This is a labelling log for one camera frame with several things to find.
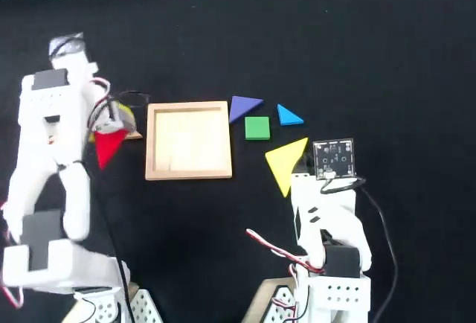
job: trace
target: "black cable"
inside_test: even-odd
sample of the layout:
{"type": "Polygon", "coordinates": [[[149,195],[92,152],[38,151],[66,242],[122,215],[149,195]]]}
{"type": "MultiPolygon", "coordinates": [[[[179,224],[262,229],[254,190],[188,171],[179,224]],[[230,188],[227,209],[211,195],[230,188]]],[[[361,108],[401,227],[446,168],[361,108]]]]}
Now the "black cable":
{"type": "Polygon", "coordinates": [[[60,50],[65,47],[65,45],[75,41],[82,42],[83,44],[86,43],[83,38],[79,38],[77,36],[70,36],[63,40],[60,44],[58,44],[55,49],[53,49],[53,51],[49,55],[49,60],[52,61],[52,59],[55,58],[56,55],[58,55],[60,50]]]}
{"type": "Polygon", "coordinates": [[[84,171],[86,172],[86,174],[89,177],[89,180],[90,180],[90,183],[91,183],[91,192],[93,193],[93,195],[96,199],[97,206],[99,207],[99,212],[100,212],[101,216],[103,217],[104,223],[106,224],[106,230],[108,231],[109,237],[111,238],[112,249],[114,250],[114,255],[115,255],[116,261],[118,263],[119,273],[120,273],[120,280],[122,281],[122,285],[123,285],[123,289],[124,289],[124,298],[126,300],[127,310],[129,311],[129,315],[131,317],[131,322],[135,323],[134,313],[132,312],[131,304],[130,304],[130,301],[129,301],[129,289],[128,289],[128,285],[127,285],[126,274],[124,273],[124,268],[122,266],[122,260],[119,258],[118,246],[115,242],[114,235],[112,234],[111,224],[109,223],[109,220],[107,219],[106,209],[103,205],[103,200],[99,195],[99,191],[97,191],[96,187],[94,186],[94,181],[92,180],[93,178],[92,178],[92,176],[89,172],[89,169],[86,167],[86,164],[84,163],[84,161],[81,162],[81,165],[83,166],[84,171]]]}
{"type": "Polygon", "coordinates": [[[117,95],[115,95],[116,99],[121,102],[122,104],[126,105],[130,109],[135,109],[138,107],[144,107],[147,106],[150,103],[150,95],[146,94],[145,92],[140,92],[137,90],[126,90],[119,92],[117,95]],[[137,95],[138,97],[142,97],[144,99],[144,103],[141,103],[139,105],[135,104],[130,104],[127,103],[123,98],[126,97],[127,95],[137,95]]]}
{"type": "Polygon", "coordinates": [[[96,304],[92,303],[91,301],[88,301],[88,300],[85,299],[85,298],[83,298],[83,301],[92,304],[92,306],[94,307],[94,310],[92,311],[92,314],[91,314],[87,319],[85,319],[84,321],[81,321],[80,323],[86,323],[89,319],[91,319],[92,317],[94,317],[94,314],[96,313],[96,304]]]}
{"type": "Polygon", "coordinates": [[[346,185],[344,187],[325,190],[330,185],[330,183],[332,183],[333,180],[334,178],[326,180],[326,183],[321,188],[321,194],[334,194],[334,193],[340,193],[342,191],[349,191],[351,189],[356,189],[360,187],[361,185],[365,184],[365,179],[357,176],[356,180],[350,183],[349,185],[346,185]]]}
{"type": "Polygon", "coordinates": [[[81,163],[81,165],[84,168],[84,171],[86,172],[86,174],[89,177],[89,180],[90,180],[90,183],[91,183],[91,192],[93,193],[93,195],[96,198],[97,206],[99,207],[99,212],[100,212],[101,216],[103,217],[104,223],[106,224],[106,230],[108,231],[109,237],[111,238],[112,248],[114,250],[115,258],[116,258],[116,261],[117,261],[118,267],[119,267],[120,279],[121,279],[122,284],[123,284],[124,298],[126,300],[127,310],[129,311],[129,315],[131,316],[132,323],[135,323],[134,313],[132,312],[131,304],[130,304],[130,301],[129,301],[129,290],[128,290],[128,286],[127,286],[126,274],[124,273],[124,268],[122,266],[122,260],[119,258],[118,246],[116,245],[114,235],[112,234],[111,224],[109,223],[109,221],[107,219],[106,209],[103,205],[103,201],[100,198],[99,192],[96,190],[96,187],[94,186],[94,181],[92,180],[91,173],[89,172],[89,169],[86,167],[86,163],[84,162],[84,158],[85,158],[85,154],[86,154],[86,148],[87,148],[89,136],[91,135],[92,128],[93,128],[94,124],[96,123],[97,119],[99,118],[101,112],[109,105],[110,100],[114,100],[114,97],[109,96],[107,100],[104,100],[104,102],[102,102],[102,105],[98,109],[98,111],[97,111],[97,113],[94,117],[94,120],[89,124],[88,131],[86,132],[86,141],[85,141],[84,148],[83,148],[82,159],[80,161],[77,161],[77,162],[81,163]]]}
{"type": "Polygon", "coordinates": [[[307,286],[307,300],[306,300],[306,306],[304,307],[303,313],[302,313],[299,317],[297,317],[297,318],[286,318],[286,319],[283,320],[283,323],[286,323],[286,322],[297,322],[299,319],[301,319],[301,318],[304,317],[304,315],[305,315],[306,312],[307,312],[307,307],[309,306],[309,296],[310,296],[310,294],[311,294],[311,288],[310,288],[310,286],[308,285],[308,286],[307,286]]]}
{"type": "Polygon", "coordinates": [[[390,233],[388,231],[387,223],[385,221],[384,214],[374,198],[365,190],[365,188],[360,187],[359,188],[362,193],[365,194],[365,196],[368,198],[370,204],[379,212],[380,220],[382,221],[382,227],[384,229],[385,233],[385,239],[387,240],[387,245],[388,245],[388,250],[390,251],[390,255],[392,256],[392,261],[393,261],[393,281],[392,281],[392,287],[390,288],[390,291],[388,291],[387,298],[385,299],[384,303],[380,306],[379,310],[377,310],[377,313],[373,317],[373,323],[378,323],[380,317],[382,316],[383,312],[387,308],[390,300],[393,297],[393,293],[395,292],[396,288],[396,283],[399,279],[399,265],[396,260],[396,255],[395,251],[393,250],[392,242],[390,240],[390,233]]]}

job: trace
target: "red triangle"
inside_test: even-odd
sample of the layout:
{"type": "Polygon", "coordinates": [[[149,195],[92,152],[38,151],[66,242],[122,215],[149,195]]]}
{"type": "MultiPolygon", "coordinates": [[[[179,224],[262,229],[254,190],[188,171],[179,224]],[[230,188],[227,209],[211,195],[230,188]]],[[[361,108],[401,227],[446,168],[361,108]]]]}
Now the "red triangle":
{"type": "Polygon", "coordinates": [[[97,163],[99,164],[100,169],[104,169],[104,167],[109,163],[111,158],[118,151],[120,144],[127,136],[127,133],[128,132],[125,129],[119,129],[118,131],[108,133],[107,135],[98,132],[94,134],[97,163]]]}

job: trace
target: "blue triangle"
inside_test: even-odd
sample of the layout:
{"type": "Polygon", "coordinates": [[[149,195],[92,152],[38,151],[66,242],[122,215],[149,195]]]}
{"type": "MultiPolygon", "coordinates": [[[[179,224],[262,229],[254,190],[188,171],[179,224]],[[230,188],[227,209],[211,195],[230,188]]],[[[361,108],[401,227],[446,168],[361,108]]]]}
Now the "blue triangle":
{"type": "Polygon", "coordinates": [[[289,111],[286,107],[277,105],[277,113],[280,116],[281,126],[289,126],[291,124],[303,124],[304,120],[289,111]]]}
{"type": "Polygon", "coordinates": [[[263,100],[260,98],[233,96],[231,98],[230,119],[228,122],[234,122],[262,102],[263,100]]]}

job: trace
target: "wire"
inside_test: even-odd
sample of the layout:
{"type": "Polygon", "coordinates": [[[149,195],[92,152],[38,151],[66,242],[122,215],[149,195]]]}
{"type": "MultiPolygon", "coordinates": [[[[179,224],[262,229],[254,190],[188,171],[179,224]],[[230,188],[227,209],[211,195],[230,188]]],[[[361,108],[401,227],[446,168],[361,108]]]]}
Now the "wire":
{"type": "Polygon", "coordinates": [[[307,312],[307,307],[309,306],[309,296],[310,296],[310,294],[311,294],[311,287],[310,287],[310,285],[307,285],[307,299],[306,299],[306,306],[304,307],[303,313],[297,318],[286,318],[286,319],[283,320],[283,323],[297,322],[299,319],[302,319],[304,317],[304,315],[307,312]]]}
{"type": "Polygon", "coordinates": [[[281,308],[284,308],[285,310],[295,310],[296,306],[293,305],[293,304],[286,304],[284,303],[283,301],[281,301],[280,299],[277,299],[275,297],[271,298],[271,302],[273,302],[274,305],[278,306],[278,307],[281,307],[281,308]]]}
{"type": "Polygon", "coordinates": [[[323,269],[319,269],[317,267],[312,266],[309,263],[309,261],[306,261],[302,257],[298,257],[296,255],[293,255],[293,254],[287,252],[286,250],[283,250],[283,249],[273,245],[272,243],[269,243],[268,241],[263,239],[261,236],[259,236],[258,233],[256,233],[254,230],[251,230],[250,228],[246,229],[246,234],[249,237],[251,237],[252,239],[256,240],[261,245],[264,245],[264,246],[268,247],[271,250],[271,252],[274,253],[275,255],[280,256],[282,258],[288,258],[289,260],[297,263],[298,265],[301,265],[302,267],[304,267],[305,269],[307,269],[310,272],[322,273],[324,271],[323,269]]]}
{"type": "Polygon", "coordinates": [[[92,178],[92,176],[89,172],[89,169],[86,167],[86,164],[84,163],[84,161],[81,162],[81,165],[83,166],[86,174],[88,174],[88,177],[90,178],[91,192],[93,193],[93,195],[96,199],[97,206],[99,207],[99,212],[100,212],[101,216],[103,217],[104,223],[106,224],[106,230],[108,231],[109,237],[111,238],[112,248],[114,250],[115,258],[116,258],[116,261],[118,263],[120,279],[122,281],[122,285],[123,285],[123,289],[124,289],[124,298],[126,299],[127,310],[129,311],[129,315],[131,317],[132,323],[135,323],[134,313],[132,312],[131,304],[130,304],[130,301],[129,301],[129,290],[128,290],[128,285],[127,285],[127,280],[126,280],[126,274],[124,273],[124,268],[122,266],[122,260],[119,258],[118,246],[117,246],[116,241],[114,239],[114,235],[112,234],[111,224],[110,224],[109,220],[107,219],[106,208],[103,205],[103,200],[99,195],[99,191],[96,190],[96,187],[93,184],[93,182],[94,182],[92,180],[93,178],[92,178]]]}
{"type": "Polygon", "coordinates": [[[131,304],[130,304],[130,301],[129,301],[129,290],[128,290],[128,285],[127,285],[127,280],[126,280],[126,274],[124,273],[124,268],[122,266],[122,260],[119,258],[119,254],[118,254],[118,246],[115,242],[115,239],[114,239],[114,235],[112,233],[112,228],[111,228],[111,224],[109,223],[108,219],[107,219],[107,215],[106,215],[106,208],[104,207],[103,205],[103,200],[101,199],[100,195],[99,195],[99,191],[96,190],[96,187],[94,186],[94,181],[92,180],[92,176],[91,176],[91,173],[89,171],[89,169],[87,168],[86,166],[86,163],[84,162],[84,155],[86,153],[86,147],[87,147],[87,140],[89,138],[89,136],[91,135],[91,131],[92,131],[92,127],[94,126],[94,124],[96,123],[96,120],[99,118],[101,112],[109,105],[108,102],[104,103],[97,111],[97,114],[95,115],[94,117],[94,120],[90,123],[89,127],[88,127],[88,131],[86,133],[86,142],[85,142],[85,145],[84,145],[84,148],[83,148],[83,155],[82,155],[82,158],[80,161],[77,161],[79,163],[81,163],[81,165],[83,166],[84,168],[84,171],[86,172],[86,174],[88,175],[89,177],[89,180],[90,180],[90,183],[91,183],[91,192],[93,193],[94,197],[96,198],[96,202],[97,202],[97,206],[99,207],[99,212],[101,214],[101,216],[103,217],[103,220],[104,220],[104,223],[106,224],[106,230],[108,231],[108,234],[109,234],[109,237],[111,238],[111,243],[112,243],[112,248],[114,250],[114,253],[115,253],[115,258],[116,258],[116,261],[118,263],[118,267],[119,267],[119,273],[120,273],[120,279],[122,281],[122,284],[123,284],[123,289],[124,289],[124,298],[126,300],[126,306],[127,306],[127,310],[129,311],[129,315],[131,317],[131,321],[132,323],[135,323],[135,320],[134,320],[134,313],[132,312],[132,308],[131,308],[131,304]]]}
{"type": "Polygon", "coordinates": [[[335,178],[331,178],[331,179],[326,180],[325,184],[321,188],[321,194],[334,194],[334,193],[340,193],[342,191],[350,191],[352,189],[356,189],[356,188],[360,187],[361,185],[365,184],[365,179],[357,176],[356,180],[354,182],[350,183],[349,185],[345,185],[344,187],[331,188],[331,189],[326,190],[326,188],[330,185],[330,183],[332,183],[332,181],[334,179],[335,178]]]}
{"type": "Polygon", "coordinates": [[[110,101],[110,100],[109,100],[109,98],[110,98],[109,93],[110,93],[110,91],[111,91],[111,83],[110,83],[108,80],[103,79],[102,77],[93,77],[93,78],[91,79],[91,82],[93,82],[93,83],[95,83],[95,84],[97,84],[97,85],[99,85],[99,86],[104,87],[105,92],[104,92],[104,96],[102,96],[102,98],[99,99],[99,100],[96,102],[96,104],[93,106],[93,108],[92,108],[92,110],[91,110],[91,113],[90,113],[89,116],[88,116],[88,120],[87,120],[87,122],[86,122],[88,127],[91,126],[91,118],[92,118],[93,114],[96,112],[96,109],[99,107],[99,105],[100,105],[101,103],[103,103],[104,101],[106,101],[106,100],[107,100],[108,102],[110,101]]]}
{"type": "Polygon", "coordinates": [[[69,38],[66,38],[60,44],[58,44],[55,49],[53,49],[49,56],[50,61],[52,61],[52,59],[55,58],[60,52],[60,50],[63,49],[67,44],[74,41],[78,41],[83,44],[86,43],[83,38],[79,38],[78,36],[70,36],[69,38]]]}
{"type": "Polygon", "coordinates": [[[94,317],[94,314],[96,314],[96,304],[92,303],[91,301],[88,301],[85,298],[83,298],[83,301],[92,304],[92,306],[94,307],[94,310],[92,311],[92,314],[87,319],[85,319],[84,321],[81,321],[80,323],[86,323],[89,319],[94,317]]]}
{"type": "Polygon", "coordinates": [[[392,287],[390,288],[390,291],[388,291],[387,298],[384,300],[384,303],[382,303],[379,310],[377,310],[377,313],[373,317],[373,323],[377,323],[379,321],[380,317],[382,316],[383,312],[387,308],[390,300],[392,299],[393,293],[395,292],[396,283],[399,279],[399,265],[398,265],[398,262],[396,260],[395,251],[393,250],[392,241],[390,240],[390,233],[388,231],[387,222],[385,221],[384,214],[383,214],[379,204],[377,203],[377,201],[375,201],[374,198],[372,198],[370,193],[367,192],[365,190],[365,188],[359,188],[359,189],[368,198],[370,204],[372,204],[372,206],[379,212],[380,220],[382,221],[382,227],[383,227],[384,233],[385,233],[385,239],[386,239],[387,245],[388,245],[388,250],[390,251],[390,255],[391,255],[392,261],[393,261],[392,287]]]}
{"type": "Polygon", "coordinates": [[[23,304],[25,302],[25,297],[23,296],[23,287],[18,288],[18,299],[15,298],[13,293],[10,291],[10,288],[2,286],[1,290],[3,291],[5,297],[7,297],[7,300],[10,302],[10,304],[14,306],[17,310],[23,307],[23,304]]]}
{"type": "MultiPolygon", "coordinates": [[[[11,242],[11,239],[10,239],[10,230],[7,229],[4,231],[4,239],[5,239],[5,243],[7,244],[7,246],[11,246],[12,242],[11,242]]],[[[1,278],[3,277],[3,274],[2,272],[0,271],[0,280],[1,278]]],[[[18,298],[16,298],[12,291],[10,291],[10,288],[8,287],[5,287],[3,286],[3,282],[0,281],[0,284],[1,284],[1,291],[3,292],[3,294],[5,295],[5,297],[7,298],[7,300],[10,302],[10,304],[12,306],[14,306],[17,310],[19,310],[20,308],[23,307],[23,304],[25,302],[25,297],[23,296],[23,287],[19,287],[18,288],[18,298]]]]}
{"type": "Polygon", "coordinates": [[[140,92],[140,91],[137,91],[137,90],[126,90],[126,91],[122,91],[122,92],[119,92],[117,95],[115,95],[115,97],[116,97],[121,103],[123,103],[124,105],[126,105],[127,107],[129,107],[130,109],[134,109],[134,108],[138,108],[138,107],[145,107],[145,106],[147,106],[147,105],[150,103],[150,95],[149,95],[149,94],[146,94],[145,92],[140,92]],[[139,96],[139,97],[142,97],[142,98],[144,99],[144,103],[141,103],[141,104],[139,104],[139,105],[127,103],[127,102],[123,99],[126,95],[137,95],[137,96],[139,96]]]}

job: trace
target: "green square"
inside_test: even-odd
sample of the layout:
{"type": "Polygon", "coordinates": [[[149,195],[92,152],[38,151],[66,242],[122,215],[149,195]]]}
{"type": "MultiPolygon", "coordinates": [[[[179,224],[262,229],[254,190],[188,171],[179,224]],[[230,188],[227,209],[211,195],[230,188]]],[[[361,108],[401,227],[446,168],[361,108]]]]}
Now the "green square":
{"type": "Polygon", "coordinates": [[[269,117],[245,117],[245,137],[249,141],[269,139],[269,117]]]}

